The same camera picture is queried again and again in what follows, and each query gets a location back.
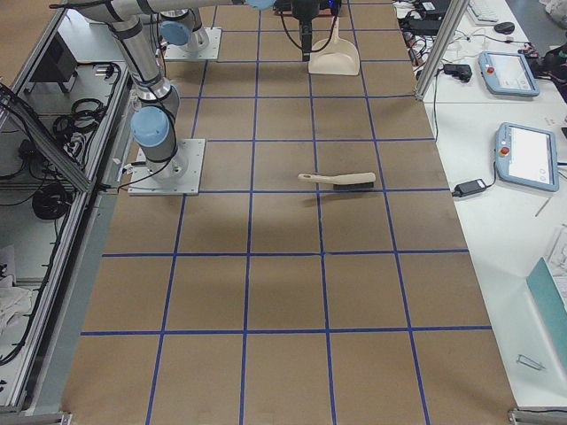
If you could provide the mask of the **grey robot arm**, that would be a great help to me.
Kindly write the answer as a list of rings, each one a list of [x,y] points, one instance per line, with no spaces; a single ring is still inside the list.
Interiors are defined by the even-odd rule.
[[[312,21],[320,14],[320,1],[235,1],[235,4],[248,4],[259,10],[275,5],[284,32],[300,49],[302,60],[310,59],[313,47]],[[290,12],[299,22],[299,43],[289,34],[284,12]],[[165,52],[166,61],[216,60],[219,57],[221,29],[204,27],[199,9],[161,12],[159,17],[159,34],[164,42],[159,46],[159,52]]]
[[[165,77],[155,58],[155,49],[143,34],[142,14],[152,15],[181,9],[232,5],[231,1],[65,1],[51,9],[72,9],[83,17],[106,24],[124,57],[142,105],[156,105],[167,116],[170,134],[175,133],[179,95]]]

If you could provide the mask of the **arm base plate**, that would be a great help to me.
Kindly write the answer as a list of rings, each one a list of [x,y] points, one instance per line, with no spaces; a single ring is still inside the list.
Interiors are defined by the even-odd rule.
[[[159,167],[150,163],[137,166],[132,173],[133,184],[127,186],[132,196],[196,196],[206,149],[205,139],[178,139],[177,153],[164,171],[150,177]]]
[[[169,43],[165,52],[168,62],[196,62],[217,60],[221,44],[220,27],[202,27],[193,32],[183,45]]]

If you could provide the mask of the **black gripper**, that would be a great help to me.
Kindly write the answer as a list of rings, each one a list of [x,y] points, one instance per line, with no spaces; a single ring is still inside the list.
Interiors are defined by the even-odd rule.
[[[308,61],[311,54],[312,21],[319,15],[317,0],[291,0],[291,15],[299,22],[302,60]]]

